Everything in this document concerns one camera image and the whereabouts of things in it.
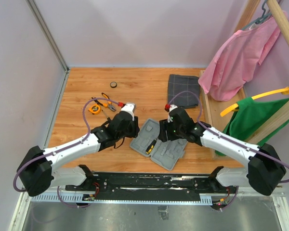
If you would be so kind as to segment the grey plastic tool case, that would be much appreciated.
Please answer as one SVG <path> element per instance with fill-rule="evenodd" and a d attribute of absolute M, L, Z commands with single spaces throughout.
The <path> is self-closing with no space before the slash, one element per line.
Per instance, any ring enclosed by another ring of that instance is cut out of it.
<path fill-rule="evenodd" d="M 140 128 L 138 136 L 130 142 L 130 148 L 145 157 L 149 157 L 153 162 L 166 170 L 173 170 L 177 161 L 183 157 L 187 141 L 179 139 L 175 141 L 162 142 L 158 139 L 159 123 L 153 119 L 147 119 Z M 157 140 L 157 143 L 150 154 L 145 151 L 149 144 Z"/>

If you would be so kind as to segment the flathead screwdriver black yellow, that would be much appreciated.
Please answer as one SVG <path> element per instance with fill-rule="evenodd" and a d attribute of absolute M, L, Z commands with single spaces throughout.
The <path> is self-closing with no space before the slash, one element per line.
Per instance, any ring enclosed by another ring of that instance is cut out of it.
<path fill-rule="evenodd" d="M 149 144 L 149 146 L 147 147 L 145 153 L 146 153 L 146 154 L 150 154 L 150 153 L 152 152 L 152 150 L 154 149 L 156 143 L 157 143 L 157 140 L 153 140 L 153 141 Z"/>

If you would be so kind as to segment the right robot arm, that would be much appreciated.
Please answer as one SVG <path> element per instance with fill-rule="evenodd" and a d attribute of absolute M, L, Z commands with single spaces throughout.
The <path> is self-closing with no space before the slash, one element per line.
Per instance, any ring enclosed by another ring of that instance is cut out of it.
<path fill-rule="evenodd" d="M 189 143 L 213 149 L 238 161 L 242 168 L 218 168 L 209 179 L 209 188 L 218 193 L 227 186 L 252 187 L 269 196 L 286 174 L 286 169 L 273 146 L 250 144 L 226 135 L 210 124 L 194 122 L 186 110 L 167 104 L 168 118 L 159 122 L 158 139 L 162 142 L 185 139 Z"/>

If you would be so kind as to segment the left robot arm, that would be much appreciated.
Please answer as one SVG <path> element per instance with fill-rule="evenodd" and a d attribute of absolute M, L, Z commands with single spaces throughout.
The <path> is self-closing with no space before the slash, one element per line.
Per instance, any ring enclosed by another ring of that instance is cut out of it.
<path fill-rule="evenodd" d="M 85 136 L 45 150 L 38 146 L 30 148 L 15 176 L 20 178 L 24 191 L 34 197 L 50 187 L 64 184 L 89 190 L 93 186 L 93 178 L 83 168 L 64 170 L 62 166 L 84 155 L 114 147 L 123 138 L 135 138 L 139 127 L 134 110 L 135 105 L 128 103 L 111 121 L 89 130 Z"/>

